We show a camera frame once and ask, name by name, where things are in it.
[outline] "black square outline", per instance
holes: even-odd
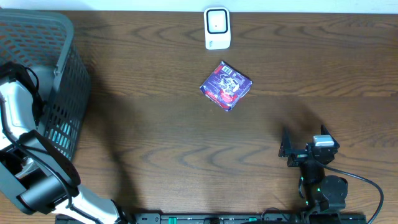
[[[224,32],[210,32],[209,30],[209,12],[211,11],[224,11],[225,12],[225,26],[226,26],[226,30]],[[227,13],[225,9],[210,9],[206,12],[206,25],[207,25],[207,32],[209,34],[225,34],[226,32],[228,32],[228,17],[227,17]]]

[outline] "wire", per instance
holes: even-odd
[[[332,167],[328,167],[328,166],[326,166],[326,165],[320,163],[319,161],[315,161],[315,162],[316,162],[316,163],[318,164],[318,166],[320,166],[320,167],[323,167],[323,168],[325,168],[325,169],[328,169],[328,170],[337,172],[337,173],[339,173],[339,174],[344,174],[344,175],[348,175],[348,176],[350,176],[350,177],[357,178],[357,179],[362,180],[362,181],[364,181],[364,182],[366,182],[366,183],[368,183],[368,184],[373,185],[375,188],[377,188],[377,189],[379,190],[379,193],[380,193],[380,202],[379,202],[379,206],[377,207],[376,211],[374,212],[372,218],[367,222],[367,224],[371,224],[371,223],[374,221],[374,219],[376,219],[377,215],[379,214],[379,212],[380,212],[380,210],[381,210],[381,207],[383,206],[383,202],[384,202],[384,194],[383,194],[383,190],[380,188],[380,186],[378,186],[375,182],[373,182],[373,181],[371,181],[371,180],[368,180],[368,179],[366,179],[366,178],[364,178],[364,177],[361,177],[361,176],[358,176],[358,175],[355,175],[355,174],[352,174],[352,173],[349,173],[349,172],[345,172],[345,171],[342,171],[342,170],[338,170],[338,169],[335,169],[335,168],[332,168]]]
[[[263,213],[261,214],[261,220],[264,220],[264,215],[269,211],[269,210],[277,210],[279,213],[283,216],[283,218],[288,222],[289,219],[282,213],[282,211],[279,208],[271,207],[267,208]]]
[[[29,70],[30,72],[32,72],[33,76],[36,78],[36,91],[38,91],[39,90],[39,78],[38,78],[38,76],[36,75],[35,72],[33,72],[33,70],[31,68],[25,67],[25,69]]]
[[[57,173],[53,168],[51,168],[47,163],[45,163],[42,159],[40,159],[39,157],[37,157],[35,154],[29,152],[26,147],[22,144],[19,144],[18,142],[16,142],[15,140],[13,140],[11,138],[11,135],[9,134],[9,131],[6,128],[6,118],[5,118],[5,106],[4,106],[4,101],[0,100],[0,110],[1,112],[1,125],[2,125],[2,132],[5,135],[5,137],[8,139],[8,141],[11,142],[11,144],[15,147],[17,147],[19,150],[21,150],[25,155],[29,156],[30,158],[32,158],[35,162],[37,162],[38,164],[44,166],[47,170],[49,170],[55,178],[57,178],[57,180],[61,183],[62,188],[64,189],[67,198],[68,198],[68,205],[67,205],[67,209],[70,208],[72,206],[72,195],[66,185],[66,183],[62,180],[62,177],[59,173]]]

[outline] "gray plastic basket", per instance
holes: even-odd
[[[72,42],[73,24],[64,15],[0,9],[0,65],[8,61],[21,63],[39,76],[40,88],[42,82],[48,83],[49,93],[42,96],[47,106],[38,132],[70,160],[91,88],[90,77]]]

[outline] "small box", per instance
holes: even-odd
[[[252,81],[248,77],[221,61],[200,90],[224,110],[230,111],[250,90],[251,85]]]

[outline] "wood grain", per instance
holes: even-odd
[[[131,211],[293,210],[305,202],[281,129],[302,146],[326,124],[330,165],[378,183],[375,223],[396,222],[397,16],[234,13],[231,47],[209,51],[201,13],[62,13],[93,82],[74,164],[97,194]],[[229,113],[198,89],[220,60],[253,80]],[[370,218],[377,190],[347,179],[346,211]],[[0,200],[1,223],[53,222]]]

